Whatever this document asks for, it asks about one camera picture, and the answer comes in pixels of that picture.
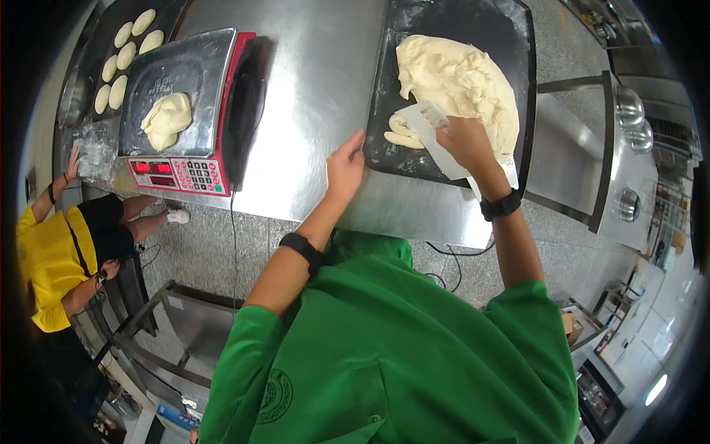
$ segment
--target white sneaker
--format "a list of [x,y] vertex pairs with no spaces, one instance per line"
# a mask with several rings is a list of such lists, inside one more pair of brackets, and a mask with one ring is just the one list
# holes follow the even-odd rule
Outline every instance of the white sneaker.
[[168,222],[187,224],[190,221],[190,213],[187,210],[168,210]]

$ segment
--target yellow shirt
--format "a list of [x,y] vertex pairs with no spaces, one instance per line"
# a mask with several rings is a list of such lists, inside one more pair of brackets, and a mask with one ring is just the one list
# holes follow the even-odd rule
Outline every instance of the yellow shirt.
[[96,251],[84,216],[71,207],[66,216],[56,212],[38,224],[32,208],[22,214],[15,231],[20,272],[24,282],[35,292],[36,313],[32,321],[43,332],[69,327],[62,298],[88,278],[79,262],[69,226],[74,230],[79,248],[91,274],[97,272]]

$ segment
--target black baking tray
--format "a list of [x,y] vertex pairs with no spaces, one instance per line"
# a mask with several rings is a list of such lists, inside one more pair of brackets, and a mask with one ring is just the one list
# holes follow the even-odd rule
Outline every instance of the black baking tray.
[[[79,74],[88,79],[94,86],[94,94],[91,98],[92,121],[100,121],[109,117],[120,116],[121,108],[111,109],[106,107],[106,111],[97,114],[94,111],[94,100],[99,89],[106,84],[101,78],[106,60],[121,50],[114,46],[114,37],[120,27],[127,21],[135,22],[138,16],[148,9],[155,9],[155,18],[151,25],[141,35],[131,35],[128,42],[136,44],[136,56],[141,49],[143,39],[156,29],[160,29],[164,34],[163,45],[175,40],[175,34],[187,10],[190,0],[118,0],[111,4],[101,15],[96,31],[87,46],[84,59],[80,63]],[[128,75],[131,67],[125,70],[116,70],[109,84],[113,84],[122,75]]]
[[520,194],[525,190],[535,128],[535,33],[530,9],[518,0],[390,0],[385,17],[379,61],[363,152],[367,166],[383,173],[470,188],[466,180],[449,180],[427,150],[387,142],[388,120],[395,111],[416,103],[400,95],[395,49],[408,36],[448,38],[487,52],[515,92],[520,133],[513,158]]

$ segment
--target scale keypad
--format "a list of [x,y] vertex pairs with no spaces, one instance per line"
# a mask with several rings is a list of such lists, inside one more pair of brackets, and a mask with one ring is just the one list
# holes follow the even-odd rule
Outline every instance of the scale keypad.
[[226,188],[216,161],[173,159],[173,167],[183,190],[206,194],[224,194]]

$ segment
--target digital scale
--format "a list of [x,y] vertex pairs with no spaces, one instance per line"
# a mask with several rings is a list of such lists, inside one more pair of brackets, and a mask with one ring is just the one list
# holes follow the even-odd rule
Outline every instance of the digital scale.
[[[240,190],[263,110],[263,69],[255,33],[219,29],[182,38],[131,63],[118,156],[139,188],[230,196]],[[192,123],[174,145],[156,151],[141,122],[157,99],[190,98]]]

